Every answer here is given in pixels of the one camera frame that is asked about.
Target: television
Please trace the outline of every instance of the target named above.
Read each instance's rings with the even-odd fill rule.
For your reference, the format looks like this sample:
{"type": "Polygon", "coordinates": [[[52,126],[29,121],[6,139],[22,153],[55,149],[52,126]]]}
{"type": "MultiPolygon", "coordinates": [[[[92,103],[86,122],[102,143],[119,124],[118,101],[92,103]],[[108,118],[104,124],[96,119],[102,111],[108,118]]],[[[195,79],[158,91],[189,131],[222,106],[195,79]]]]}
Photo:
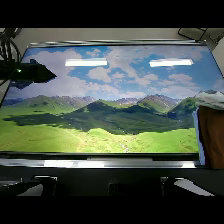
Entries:
{"type": "Polygon", "coordinates": [[[9,85],[1,152],[198,155],[194,96],[224,91],[203,42],[31,44],[22,62],[30,59],[57,77],[9,85]]]}

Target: landscape picture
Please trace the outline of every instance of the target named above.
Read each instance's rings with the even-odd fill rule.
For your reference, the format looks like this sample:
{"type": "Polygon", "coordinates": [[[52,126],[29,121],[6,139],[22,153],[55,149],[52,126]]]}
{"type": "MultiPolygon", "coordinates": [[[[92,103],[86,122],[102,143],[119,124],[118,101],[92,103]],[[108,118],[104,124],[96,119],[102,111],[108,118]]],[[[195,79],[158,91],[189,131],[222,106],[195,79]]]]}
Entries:
{"type": "Polygon", "coordinates": [[[9,88],[0,108],[0,150],[61,153],[197,153],[192,112],[200,91],[223,91],[206,46],[74,46],[27,49],[57,78],[9,88]],[[65,66],[105,58],[104,66],[65,66]],[[158,59],[190,66],[151,67],[158,59]]]}

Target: dark surface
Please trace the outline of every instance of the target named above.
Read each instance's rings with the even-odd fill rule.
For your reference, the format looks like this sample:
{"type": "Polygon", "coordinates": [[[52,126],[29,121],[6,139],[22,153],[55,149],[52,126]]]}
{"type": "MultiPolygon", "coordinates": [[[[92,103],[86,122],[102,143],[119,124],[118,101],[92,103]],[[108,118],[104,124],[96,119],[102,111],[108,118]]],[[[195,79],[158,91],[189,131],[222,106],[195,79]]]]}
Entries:
{"type": "Polygon", "coordinates": [[[0,166],[0,176],[32,178],[34,175],[58,177],[56,196],[109,195],[111,182],[149,184],[151,178],[182,177],[212,194],[224,195],[224,170],[208,169],[67,169],[0,166]]]}

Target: blue sky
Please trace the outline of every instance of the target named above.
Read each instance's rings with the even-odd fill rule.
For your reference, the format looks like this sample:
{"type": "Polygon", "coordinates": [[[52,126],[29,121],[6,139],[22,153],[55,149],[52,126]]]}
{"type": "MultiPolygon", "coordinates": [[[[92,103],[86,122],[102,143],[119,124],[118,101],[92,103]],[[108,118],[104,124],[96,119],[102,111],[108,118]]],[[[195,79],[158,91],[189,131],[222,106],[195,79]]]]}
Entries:
{"type": "Polygon", "coordinates": [[[10,88],[7,98],[46,96],[93,96],[97,99],[142,98],[163,94],[184,99],[201,90],[224,91],[222,75],[206,46],[141,45],[30,48],[31,58],[57,75],[44,84],[19,90],[10,88]],[[67,59],[106,58],[107,66],[66,67],[67,59]],[[150,67],[149,61],[164,58],[192,59],[191,66],[150,67]]]}

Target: flat screen display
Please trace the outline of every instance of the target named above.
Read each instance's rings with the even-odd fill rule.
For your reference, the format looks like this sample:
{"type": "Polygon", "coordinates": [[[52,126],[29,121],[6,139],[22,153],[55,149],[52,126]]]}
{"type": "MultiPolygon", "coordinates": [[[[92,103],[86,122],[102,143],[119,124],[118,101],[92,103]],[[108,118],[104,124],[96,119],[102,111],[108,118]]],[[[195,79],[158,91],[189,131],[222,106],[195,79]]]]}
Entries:
{"type": "Polygon", "coordinates": [[[30,59],[57,78],[11,85],[0,109],[1,151],[198,153],[194,96],[224,91],[207,46],[28,48],[23,62],[30,59]]]}

